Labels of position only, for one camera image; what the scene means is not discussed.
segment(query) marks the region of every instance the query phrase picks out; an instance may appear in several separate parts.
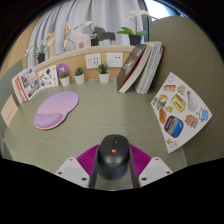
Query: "power socket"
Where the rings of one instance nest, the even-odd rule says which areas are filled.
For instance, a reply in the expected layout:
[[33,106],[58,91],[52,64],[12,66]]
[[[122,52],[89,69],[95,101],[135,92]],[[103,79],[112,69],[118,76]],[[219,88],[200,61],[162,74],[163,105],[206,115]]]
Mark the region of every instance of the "power socket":
[[86,57],[86,68],[97,68],[97,65],[101,64],[101,54],[88,54]]
[[123,53],[107,53],[107,63],[110,67],[123,67]]

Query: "lavender pad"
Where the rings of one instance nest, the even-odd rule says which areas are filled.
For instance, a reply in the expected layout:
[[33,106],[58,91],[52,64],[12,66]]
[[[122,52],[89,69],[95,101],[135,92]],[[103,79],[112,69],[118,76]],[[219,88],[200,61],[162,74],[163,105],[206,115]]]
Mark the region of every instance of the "lavender pad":
[[78,101],[78,95],[70,91],[49,97],[40,105],[34,116],[35,127],[44,130],[58,126],[67,114],[75,108]]

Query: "sticker sheet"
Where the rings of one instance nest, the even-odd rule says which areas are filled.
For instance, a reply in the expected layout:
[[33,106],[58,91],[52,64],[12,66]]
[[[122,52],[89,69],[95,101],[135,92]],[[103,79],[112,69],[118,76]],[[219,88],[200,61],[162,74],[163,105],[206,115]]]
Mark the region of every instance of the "sticker sheet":
[[194,137],[212,117],[197,93],[172,72],[151,105],[162,129],[168,153]]
[[56,65],[38,72],[41,89],[58,86]]

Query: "purple mouse pad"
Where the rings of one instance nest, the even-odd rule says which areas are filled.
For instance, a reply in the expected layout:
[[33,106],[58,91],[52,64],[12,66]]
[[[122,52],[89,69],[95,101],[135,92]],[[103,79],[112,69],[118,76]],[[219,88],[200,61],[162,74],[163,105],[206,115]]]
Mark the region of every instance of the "purple mouse pad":
[[40,105],[34,116],[35,127],[44,130],[58,126],[75,108],[78,101],[78,95],[71,91],[57,93],[49,97]]

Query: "computer mouse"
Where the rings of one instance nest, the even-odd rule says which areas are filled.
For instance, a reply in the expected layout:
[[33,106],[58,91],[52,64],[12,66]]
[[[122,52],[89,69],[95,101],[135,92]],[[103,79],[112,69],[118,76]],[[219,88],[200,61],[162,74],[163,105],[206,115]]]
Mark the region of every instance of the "computer mouse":
[[106,179],[118,179],[127,169],[130,158],[129,143],[126,137],[112,134],[106,136],[99,146],[98,171]]

